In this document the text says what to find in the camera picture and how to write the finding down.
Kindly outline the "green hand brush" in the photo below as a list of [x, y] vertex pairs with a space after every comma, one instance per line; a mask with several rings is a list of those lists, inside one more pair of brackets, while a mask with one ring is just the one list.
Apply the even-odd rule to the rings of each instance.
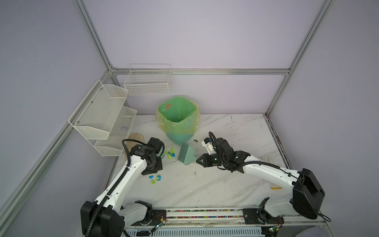
[[180, 148], [180, 152], [177, 157], [177, 160], [182, 162], [186, 166], [196, 161], [196, 157], [194, 156], [194, 148], [190, 146], [189, 144], [183, 142], [181, 144], [181, 148]]

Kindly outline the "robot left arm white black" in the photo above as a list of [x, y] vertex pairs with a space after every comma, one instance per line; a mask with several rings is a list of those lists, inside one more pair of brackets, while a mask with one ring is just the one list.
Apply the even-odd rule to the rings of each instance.
[[82, 234], [86, 237], [120, 237], [135, 223], [152, 222], [152, 204], [138, 200], [125, 205], [124, 201], [140, 175], [155, 174], [163, 169], [161, 157], [165, 145], [153, 137], [148, 143], [131, 141], [136, 143], [131, 149], [126, 146], [129, 139], [121, 141], [126, 162], [115, 179], [94, 201], [86, 201], [81, 207]]

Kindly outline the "green plastic dustpan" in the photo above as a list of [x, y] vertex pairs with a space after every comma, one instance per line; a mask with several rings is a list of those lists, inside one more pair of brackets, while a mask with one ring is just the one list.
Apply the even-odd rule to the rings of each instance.
[[164, 155], [165, 155], [165, 145], [162, 145], [162, 148], [161, 148], [161, 150], [160, 150], [160, 152], [159, 152], [159, 157], [160, 157], [161, 159], [163, 159], [163, 158], [164, 158]]

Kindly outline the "robot right arm white black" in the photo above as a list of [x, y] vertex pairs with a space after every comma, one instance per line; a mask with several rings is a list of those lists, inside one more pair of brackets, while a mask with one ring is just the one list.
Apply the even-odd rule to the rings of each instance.
[[307, 219], [321, 217], [327, 222], [331, 219], [320, 212], [325, 191], [314, 173], [309, 169], [301, 171], [287, 169], [265, 162], [245, 151], [235, 151], [223, 138], [208, 133], [202, 142], [207, 150], [196, 160], [203, 167], [214, 167], [231, 173], [251, 174], [273, 183], [287, 191], [287, 194], [266, 197], [256, 209], [257, 221], [267, 224], [283, 215], [299, 214]]

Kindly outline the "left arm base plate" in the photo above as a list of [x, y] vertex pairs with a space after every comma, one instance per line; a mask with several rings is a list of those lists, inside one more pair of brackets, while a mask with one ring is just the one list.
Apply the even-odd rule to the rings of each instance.
[[165, 219], [167, 211], [165, 209], [153, 209], [151, 217], [148, 220], [142, 220], [135, 222], [132, 226], [156, 226], [161, 222], [161, 219]]

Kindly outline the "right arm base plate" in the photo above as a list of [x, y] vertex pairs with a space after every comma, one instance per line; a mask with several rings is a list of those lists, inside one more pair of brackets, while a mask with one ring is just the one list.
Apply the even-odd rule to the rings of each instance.
[[281, 225], [284, 223], [284, 219], [281, 216], [272, 217], [265, 210], [259, 208], [244, 208], [242, 210], [245, 224], [255, 225]]

